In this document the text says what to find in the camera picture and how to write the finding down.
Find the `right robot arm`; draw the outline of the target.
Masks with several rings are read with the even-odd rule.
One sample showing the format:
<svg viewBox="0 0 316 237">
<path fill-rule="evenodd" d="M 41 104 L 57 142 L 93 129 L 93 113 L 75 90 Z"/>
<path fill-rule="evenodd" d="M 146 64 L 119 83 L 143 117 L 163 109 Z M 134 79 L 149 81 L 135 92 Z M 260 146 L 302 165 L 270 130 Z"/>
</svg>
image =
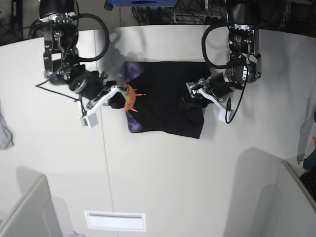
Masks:
<svg viewBox="0 0 316 237">
<path fill-rule="evenodd" d="M 78 22 L 82 18 L 97 21 L 101 26 L 105 44 L 95 57 L 80 57 L 77 42 L 79 40 Z M 105 72 L 89 71 L 85 64 L 100 60 L 108 51 L 110 38 L 106 24 L 96 15 L 80 13 L 75 0 L 42 0 L 39 3 L 39 20 L 43 24 L 44 38 L 44 76 L 52 85 L 67 85 L 69 90 L 89 102 L 81 107 L 82 114 L 96 107 L 97 103 L 106 104 L 113 109 L 125 105 L 126 87 L 120 87 L 114 80 L 107 80 Z"/>
</svg>

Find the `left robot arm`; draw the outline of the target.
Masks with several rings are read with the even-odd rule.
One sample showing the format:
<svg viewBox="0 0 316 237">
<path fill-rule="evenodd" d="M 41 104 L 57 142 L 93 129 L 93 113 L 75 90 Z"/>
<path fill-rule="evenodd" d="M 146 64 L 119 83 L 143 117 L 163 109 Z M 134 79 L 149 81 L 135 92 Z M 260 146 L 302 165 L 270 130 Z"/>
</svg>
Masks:
<svg viewBox="0 0 316 237">
<path fill-rule="evenodd" d="M 197 82 L 186 84 L 183 96 L 186 108 L 205 108 L 214 104 L 220 110 L 219 120 L 229 124 L 237 111 L 231 108 L 229 95 L 236 90 L 245 92 L 246 86 L 261 77 L 262 56 L 259 49 L 261 8 L 257 0 L 227 0 L 226 21 L 211 23 L 201 39 L 203 58 L 211 69 L 220 72 Z M 230 59 L 224 65 L 216 65 L 207 56 L 206 39 L 211 31 L 227 28 Z"/>
</svg>

